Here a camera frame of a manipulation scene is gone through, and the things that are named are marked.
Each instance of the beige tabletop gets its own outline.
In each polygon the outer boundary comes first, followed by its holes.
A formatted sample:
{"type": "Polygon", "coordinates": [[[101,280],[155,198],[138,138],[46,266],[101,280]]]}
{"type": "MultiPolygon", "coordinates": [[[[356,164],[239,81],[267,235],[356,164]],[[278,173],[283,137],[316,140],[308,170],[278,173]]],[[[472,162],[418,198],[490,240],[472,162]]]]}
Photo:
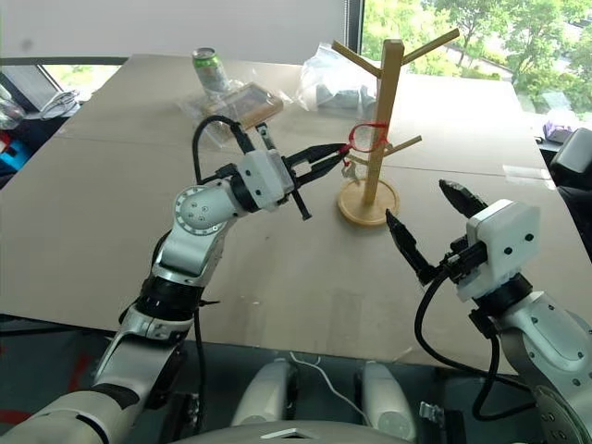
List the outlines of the beige tabletop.
{"type": "MultiPolygon", "coordinates": [[[[131,65],[150,59],[134,58],[131,65]]],[[[179,62],[175,57],[155,60],[179,62]]],[[[155,64],[153,74],[161,73],[158,67],[163,63],[155,64]]],[[[0,192],[0,312],[116,329],[118,314],[137,297],[149,272],[154,243],[171,227],[175,196],[193,182],[191,123],[181,114],[169,115],[176,108],[170,101],[167,105],[164,95],[156,101],[160,105],[146,100],[137,114],[121,97],[112,105],[114,114],[102,114],[98,108],[107,109],[105,97],[113,97],[126,69],[0,192]],[[145,131],[134,135],[128,128],[145,131]]],[[[484,90],[491,85],[485,83],[484,90]]],[[[133,91],[135,83],[129,88],[133,91]]],[[[131,94],[130,100],[136,106],[142,101],[138,94],[131,94]]],[[[454,116],[447,119],[455,122],[454,116]]],[[[334,120],[332,129],[339,126],[334,120]]],[[[285,152],[335,140],[335,135],[319,137],[322,131],[314,129],[315,122],[314,115],[294,107],[274,118],[270,129],[285,152]],[[288,131],[282,119],[290,113],[299,116],[302,128],[308,118],[311,129],[298,131],[298,136],[288,131]]],[[[445,134],[450,131],[454,139],[452,129],[458,128],[454,125],[447,127],[442,122],[435,128],[445,134]]],[[[516,143],[522,140],[521,130],[511,133],[516,143]]],[[[429,134],[438,139],[435,131],[429,134]]],[[[524,156],[525,162],[526,157],[532,162],[523,164],[532,167],[536,147],[527,139],[523,142],[514,151],[532,151],[524,156]]],[[[502,152],[512,157],[512,151],[502,152]]],[[[484,157],[485,171],[476,171],[479,174],[438,171],[440,166],[385,166],[382,176],[397,188],[400,218],[434,263],[450,241],[464,233],[465,223],[439,192],[438,179],[460,181],[489,202],[509,198],[540,206],[542,252],[525,267],[524,274],[535,288],[592,319],[586,297],[592,285],[589,260],[563,200],[543,180],[515,182],[505,178],[503,171],[489,175],[488,170],[495,165],[501,169],[505,162],[498,159],[494,165],[494,157],[484,157]]],[[[203,150],[203,170],[213,171],[239,159],[234,152],[203,150]]],[[[451,154],[441,157],[442,162],[447,159],[445,165],[451,167],[451,154]]],[[[520,164],[518,157],[507,162],[520,164]]],[[[222,302],[203,310],[205,340],[432,363],[413,339],[413,315],[421,297],[413,271],[384,228],[356,228],[341,218],[336,196],[342,183],[337,169],[302,190],[313,214],[309,221],[302,222],[290,202],[274,213],[259,212],[237,223],[228,234],[225,256],[205,295],[222,302]]],[[[488,347],[466,317],[471,306],[460,303],[452,285],[445,284],[430,308],[426,335],[449,356],[485,366],[488,347]]],[[[507,363],[502,370],[510,370],[507,363]]]]}
{"type": "MultiPolygon", "coordinates": [[[[228,75],[294,96],[301,67],[225,61],[228,75]]],[[[136,55],[60,137],[146,145],[190,146],[193,123],[176,105],[201,91],[189,57],[136,55]]],[[[389,139],[424,140],[386,165],[504,175],[502,166],[544,168],[512,86],[503,81],[402,75],[389,139]]],[[[296,104],[270,120],[278,147],[345,142],[355,118],[304,111],[296,104]]],[[[233,146],[228,150],[235,151],[233,146]]]]}

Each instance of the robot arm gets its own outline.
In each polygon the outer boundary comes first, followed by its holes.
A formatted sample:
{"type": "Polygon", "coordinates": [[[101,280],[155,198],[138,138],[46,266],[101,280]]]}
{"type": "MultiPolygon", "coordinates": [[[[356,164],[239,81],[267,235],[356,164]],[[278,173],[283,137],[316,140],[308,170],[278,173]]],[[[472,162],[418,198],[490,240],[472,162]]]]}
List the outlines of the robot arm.
{"type": "Polygon", "coordinates": [[[173,228],[161,243],[140,297],[126,310],[91,388],[52,402],[0,440],[5,443],[117,444],[146,408],[157,408],[182,365],[182,341],[204,288],[222,256],[224,238],[241,217],[275,210],[291,195],[310,217],[298,189],[323,177],[347,154],[343,143],[279,154],[265,124],[258,128],[266,150],[255,150],[240,125],[233,133],[244,152],[213,177],[182,191],[175,200],[173,228]],[[294,167],[308,162],[298,176],[294,167]]]}
{"type": "Polygon", "coordinates": [[[478,306],[471,319],[490,322],[504,354],[536,400],[549,443],[592,442],[592,328],[544,291],[533,291],[521,266],[538,252],[539,211],[507,200],[487,206],[467,189],[440,181],[450,203],[469,217],[438,266],[415,248],[405,226],[388,214],[398,248],[425,285],[444,274],[460,299],[478,306]]]}

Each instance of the window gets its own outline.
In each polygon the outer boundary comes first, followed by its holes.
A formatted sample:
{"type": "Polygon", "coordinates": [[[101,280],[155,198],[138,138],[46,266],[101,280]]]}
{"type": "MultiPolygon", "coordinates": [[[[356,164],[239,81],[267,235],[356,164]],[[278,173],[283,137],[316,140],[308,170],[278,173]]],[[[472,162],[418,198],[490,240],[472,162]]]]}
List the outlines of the window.
{"type": "Polygon", "coordinates": [[[77,90],[79,100],[87,101],[113,76],[114,65],[43,65],[43,69],[64,91],[77,90]]]}
{"type": "Polygon", "coordinates": [[[414,49],[455,27],[460,38],[409,70],[511,82],[524,111],[592,126],[592,0],[365,0],[361,54],[380,60],[384,39],[414,49]]]}

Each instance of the wooden stand base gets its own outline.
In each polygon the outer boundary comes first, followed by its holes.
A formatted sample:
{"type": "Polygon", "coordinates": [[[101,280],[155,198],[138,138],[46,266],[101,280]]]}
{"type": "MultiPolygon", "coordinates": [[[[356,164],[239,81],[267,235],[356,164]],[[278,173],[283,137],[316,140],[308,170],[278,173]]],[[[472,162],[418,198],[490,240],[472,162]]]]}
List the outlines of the wooden stand base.
{"type": "Polygon", "coordinates": [[[395,215],[399,211],[399,195],[384,180],[378,181],[376,198],[370,205],[362,203],[364,179],[343,185],[339,193],[338,206],[346,219],[362,227],[378,227],[387,222],[385,211],[390,208],[395,215]]]}

